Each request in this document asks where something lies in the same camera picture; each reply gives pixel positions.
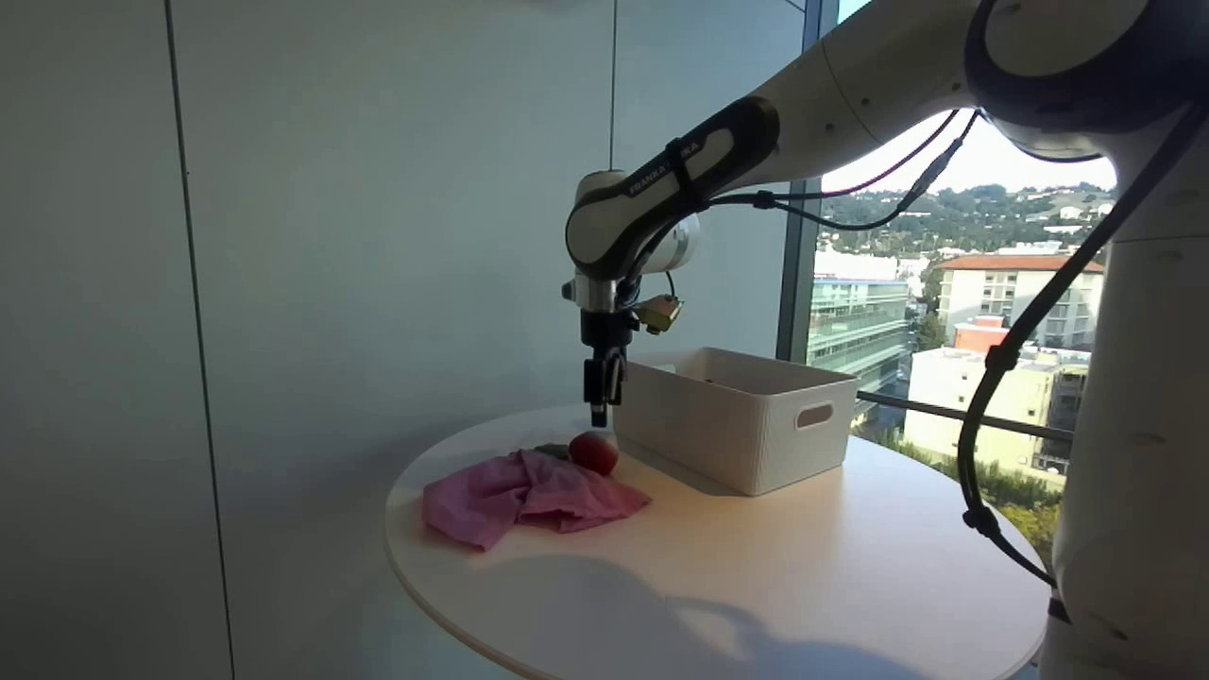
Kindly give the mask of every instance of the white wall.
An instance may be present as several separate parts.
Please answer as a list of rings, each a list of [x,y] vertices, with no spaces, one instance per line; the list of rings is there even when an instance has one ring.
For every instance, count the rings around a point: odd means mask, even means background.
[[[226,675],[158,0],[0,5],[0,675]]]
[[[0,518],[29,550],[0,568],[0,593],[19,578],[38,593],[19,597],[19,615],[38,605],[62,629],[77,611],[62,578],[117,578],[112,593],[70,582],[88,622],[112,622],[117,639],[51,639],[44,622],[44,645],[95,655],[22,655],[17,669],[117,656],[91,675],[225,675],[162,14],[158,5],[85,9],[57,5],[38,30],[0,28],[5,85],[54,92],[0,111],[5,169],[54,146],[44,197],[19,204],[0,190],[0,217],[26,218],[19,233],[5,222],[0,255],[0,310],[26,328],[0,338],[19,372],[0,387],[0,504],[44,515],[38,528]],[[427,622],[391,574],[386,488],[464,422],[578,399],[578,314],[561,299],[576,180],[607,156],[639,165],[786,64],[800,30],[780,0],[620,0],[616,35],[614,13],[602,0],[174,0],[243,680],[503,675]],[[33,51],[22,68],[10,40]],[[51,68],[65,46],[80,51],[80,71]],[[51,129],[10,156],[29,126]],[[688,320],[644,349],[771,357],[780,267],[780,217],[707,217],[704,255],[680,277]],[[65,389],[44,398],[54,368]],[[141,605],[133,593],[154,601],[148,639],[109,608]]]

